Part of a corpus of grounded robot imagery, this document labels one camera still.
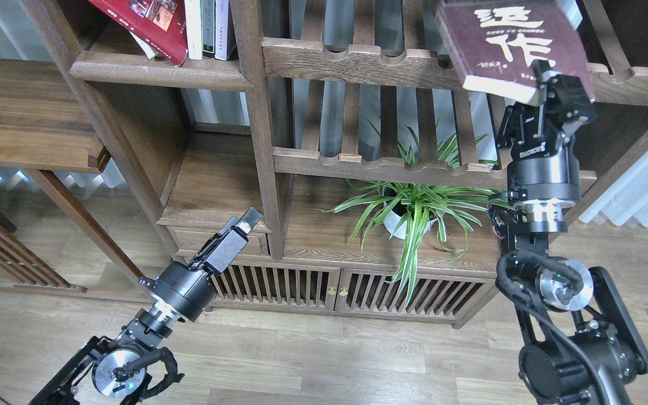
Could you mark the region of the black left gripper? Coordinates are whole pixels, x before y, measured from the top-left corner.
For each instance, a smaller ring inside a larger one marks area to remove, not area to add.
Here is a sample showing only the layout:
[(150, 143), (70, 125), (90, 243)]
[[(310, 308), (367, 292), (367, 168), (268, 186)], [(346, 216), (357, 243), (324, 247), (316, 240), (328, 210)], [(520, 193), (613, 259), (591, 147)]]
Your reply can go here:
[(156, 279), (142, 277), (139, 284), (146, 286), (157, 302), (169, 305), (179, 318), (195, 321), (216, 296), (209, 279), (222, 274), (236, 259), (261, 218), (262, 214), (250, 207), (237, 225), (226, 225), (209, 238), (188, 264), (173, 262)]

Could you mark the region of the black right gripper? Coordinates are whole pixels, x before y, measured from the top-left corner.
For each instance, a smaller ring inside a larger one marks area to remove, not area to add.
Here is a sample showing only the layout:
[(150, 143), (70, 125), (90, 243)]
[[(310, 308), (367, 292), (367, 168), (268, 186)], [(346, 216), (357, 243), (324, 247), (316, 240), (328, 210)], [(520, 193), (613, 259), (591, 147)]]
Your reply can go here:
[(581, 80), (555, 74), (550, 62), (532, 62), (543, 103), (506, 107), (496, 146), (511, 151), (507, 201), (524, 216), (529, 231), (563, 233), (568, 229), (563, 210), (582, 195), (574, 134), (597, 115)]

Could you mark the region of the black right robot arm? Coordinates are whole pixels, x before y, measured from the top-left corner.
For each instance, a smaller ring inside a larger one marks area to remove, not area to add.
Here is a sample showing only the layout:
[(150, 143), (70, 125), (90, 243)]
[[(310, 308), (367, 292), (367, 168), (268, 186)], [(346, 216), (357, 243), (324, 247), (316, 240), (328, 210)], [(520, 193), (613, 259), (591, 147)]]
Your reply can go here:
[(511, 151), (507, 190), (489, 197), (499, 239), (499, 292), (512, 302), (524, 346), (519, 377), (539, 404), (630, 404), (625, 386), (648, 374), (648, 350), (602, 267), (550, 256), (581, 200), (575, 132), (596, 118), (577, 76), (533, 62), (537, 107), (514, 103), (496, 136)]

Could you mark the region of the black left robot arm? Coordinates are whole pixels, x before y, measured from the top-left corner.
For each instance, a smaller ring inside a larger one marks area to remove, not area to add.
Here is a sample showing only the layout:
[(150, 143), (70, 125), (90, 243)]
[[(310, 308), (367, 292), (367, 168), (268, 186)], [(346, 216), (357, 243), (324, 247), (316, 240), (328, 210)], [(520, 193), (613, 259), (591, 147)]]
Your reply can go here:
[(209, 279), (227, 269), (248, 243), (250, 231), (262, 215), (249, 208), (232, 217), (187, 264), (172, 262), (157, 278), (142, 277), (154, 305), (141, 309), (114, 339), (88, 341), (31, 400), (33, 404), (75, 404), (78, 377), (92, 372), (100, 394), (134, 404), (155, 397), (183, 374), (169, 348), (160, 342), (177, 321), (195, 321), (216, 296)]

